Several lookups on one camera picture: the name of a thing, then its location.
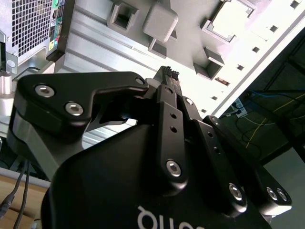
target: ventilation grille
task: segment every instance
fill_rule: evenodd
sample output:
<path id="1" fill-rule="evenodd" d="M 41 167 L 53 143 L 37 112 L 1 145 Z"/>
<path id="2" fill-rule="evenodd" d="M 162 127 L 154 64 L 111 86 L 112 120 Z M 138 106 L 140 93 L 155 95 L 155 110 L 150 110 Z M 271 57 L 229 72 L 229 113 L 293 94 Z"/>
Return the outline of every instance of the ventilation grille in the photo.
<path id="1" fill-rule="evenodd" d="M 49 36 L 52 0 L 12 0 L 12 46 L 18 56 L 44 42 Z"/>

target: square cutout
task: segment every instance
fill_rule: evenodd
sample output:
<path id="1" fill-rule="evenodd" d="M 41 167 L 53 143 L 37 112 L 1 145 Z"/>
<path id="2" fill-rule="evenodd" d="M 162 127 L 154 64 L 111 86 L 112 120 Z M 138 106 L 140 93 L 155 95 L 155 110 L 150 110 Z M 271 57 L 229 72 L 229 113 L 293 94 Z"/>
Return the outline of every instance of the square cutout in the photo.
<path id="1" fill-rule="evenodd" d="M 276 26 L 273 25 L 273 26 L 270 28 L 270 31 L 271 31 L 271 32 L 275 32 L 275 31 L 277 31 L 277 29 L 278 29 L 278 28 L 277 28 Z"/>
<path id="2" fill-rule="evenodd" d="M 298 5 L 299 5 L 299 3 L 298 3 L 297 1 L 292 1 L 291 4 L 290 4 L 290 6 L 291 6 L 292 8 L 294 8 L 294 9 L 295 9 Z"/>
<path id="3" fill-rule="evenodd" d="M 244 69 L 244 67 L 238 64 L 238 65 L 237 65 L 237 69 L 240 70 L 240 71 L 242 71 L 242 70 Z"/>
<path id="4" fill-rule="evenodd" d="M 114 24 L 126 29 L 131 15 L 132 9 L 125 4 L 121 4 Z"/>
<path id="5" fill-rule="evenodd" d="M 254 47 L 254 48 L 252 49 L 252 51 L 254 51 L 255 53 L 258 53 L 258 51 L 260 51 L 260 49 L 257 48 L 257 47 Z"/>

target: power cord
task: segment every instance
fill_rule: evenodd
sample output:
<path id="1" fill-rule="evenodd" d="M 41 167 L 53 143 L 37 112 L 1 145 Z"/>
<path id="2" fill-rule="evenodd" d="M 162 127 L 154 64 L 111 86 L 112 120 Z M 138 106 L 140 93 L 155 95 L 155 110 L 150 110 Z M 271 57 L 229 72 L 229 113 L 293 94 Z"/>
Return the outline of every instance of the power cord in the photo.
<path id="1" fill-rule="evenodd" d="M 23 212 L 24 212 L 24 209 L 25 209 L 25 204 L 27 202 L 27 195 L 28 195 L 28 189 L 29 189 L 29 179 L 30 179 L 30 162 L 27 161 L 26 164 L 27 164 L 27 178 L 25 180 L 25 185 L 24 185 L 22 204 L 21 204 L 21 208 L 20 208 L 20 211 L 18 213 L 18 216 L 17 216 L 17 219 L 15 221 L 13 229 L 18 229 L 18 226 L 21 222 L 21 218 L 23 216 Z"/>
<path id="2" fill-rule="evenodd" d="M 15 188 L 12 190 L 11 193 L 9 193 L 5 199 L 3 200 L 3 202 L 1 203 L 0 205 L 0 221 L 3 219 L 5 213 L 8 211 L 8 209 L 10 208 L 11 206 L 11 203 L 13 202 L 14 198 L 15 198 L 15 194 L 18 190 L 18 187 L 20 185 L 20 182 L 21 182 L 21 178 L 25 172 L 25 169 L 27 167 L 27 161 L 24 162 L 24 165 L 22 167 L 22 171 L 20 172 L 20 175 L 16 181 L 16 185 L 15 185 Z"/>

